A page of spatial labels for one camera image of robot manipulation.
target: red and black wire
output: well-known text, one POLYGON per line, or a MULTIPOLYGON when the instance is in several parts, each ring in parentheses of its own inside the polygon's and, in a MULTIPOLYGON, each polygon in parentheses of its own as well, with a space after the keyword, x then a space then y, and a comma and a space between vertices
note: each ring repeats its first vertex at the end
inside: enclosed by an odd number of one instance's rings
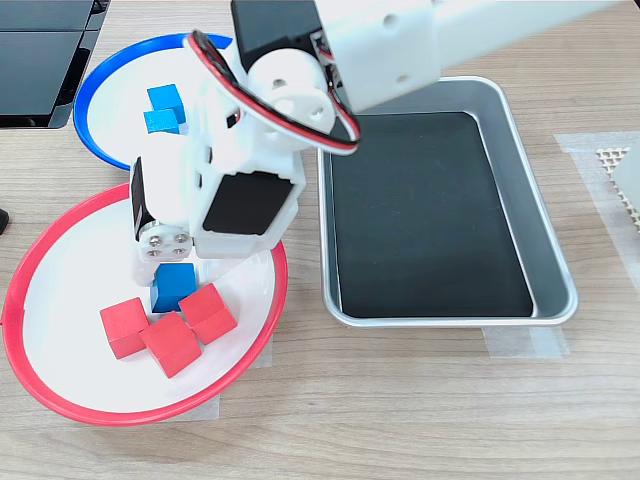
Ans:
POLYGON ((268 103, 264 102, 238 82, 227 61, 218 51, 207 35, 194 30, 187 38, 187 44, 197 58, 213 74, 223 93, 230 97, 238 106, 260 118, 277 131, 293 138, 302 140, 310 146, 315 146, 338 155, 354 153, 360 142, 360 124, 351 111, 342 103, 336 92, 333 76, 328 73, 327 83, 329 94, 338 114, 349 135, 348 140, 335 135, 326 134, 304 125, 285 115, 268 103))

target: aluminum baking tray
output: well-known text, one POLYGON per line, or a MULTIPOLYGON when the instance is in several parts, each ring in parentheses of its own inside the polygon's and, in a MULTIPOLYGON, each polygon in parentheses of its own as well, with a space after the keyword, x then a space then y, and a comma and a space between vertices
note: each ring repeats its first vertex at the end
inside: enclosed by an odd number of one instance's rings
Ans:
POLYGON ((443 78, 319 152, 322 289, 351 327, 556 326, 578 293, 506 97, 443 78))

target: blue cube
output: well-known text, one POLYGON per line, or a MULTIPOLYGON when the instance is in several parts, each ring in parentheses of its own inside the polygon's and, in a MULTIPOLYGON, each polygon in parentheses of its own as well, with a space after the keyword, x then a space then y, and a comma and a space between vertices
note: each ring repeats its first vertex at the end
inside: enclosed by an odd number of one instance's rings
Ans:
POLYGON ((173 110, 154 110, 144 112, 144 121, 147 124, 147 132, 180 133, 180 125, 173 110))
POLYGON ((178 88, 175 84, 165 85, 164 87, 155 87, 147 89, 149 93, 149 99, 154 110, 166 110, 171 109, 176 114, 178 123, 182 124, 187 121, 187 116, 184 113, 184 105, 182 99, 178 93, 178 88))
POLYGON ((179 312, 179 302, 198 290, 192 263, 163 263, 151 286, 153 313, 179 312))

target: tape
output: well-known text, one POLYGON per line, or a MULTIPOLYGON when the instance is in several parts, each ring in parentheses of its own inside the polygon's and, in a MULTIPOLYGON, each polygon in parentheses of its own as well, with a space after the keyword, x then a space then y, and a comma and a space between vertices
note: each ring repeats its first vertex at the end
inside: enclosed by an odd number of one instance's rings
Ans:
POLYGON ((555 137, 562 151, 573 158, 627 275, 640 292, 640 235, 598 156, 599 150, 625 149, 633 145, 640 140, 640 132, 585 133, 555 137))
MULTIPOLYGON (((273 366, 273 337, 269 340, 264 350, 250 368, 269 368, 273 366)), ((220 396, 212 398, 199 407, 188 412, 169 418, 165 422, 200 422, 203 420, 216 420, 220 417, 220 396)))
POLYGON ((491 358, 562 358, 569 346, 562 327, 488 327, 482 329, 491 358))

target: wooden table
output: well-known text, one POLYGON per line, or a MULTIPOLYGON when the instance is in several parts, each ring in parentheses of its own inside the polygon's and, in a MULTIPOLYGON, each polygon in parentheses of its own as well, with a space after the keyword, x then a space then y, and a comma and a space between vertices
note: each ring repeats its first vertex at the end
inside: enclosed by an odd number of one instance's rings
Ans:
MULTIPOLYGON (((633 2, 457 68, 506 91, 575 276, 563 360, 489 358, 479 330, 349 330, 320 296, 316 168, 284 243, 287 308, 273 367, 222 396, 220 419, 102 429, 41 406, 0 353, 0 478, 640 478, 640 303, 556 133, 638 130, 633 2)), ((226 1, 111 6, 90 69, 155 35, 231 33, 226 1)), ((43 229, 127 174, 73 126, 0 131, 0 298, 43 229)))

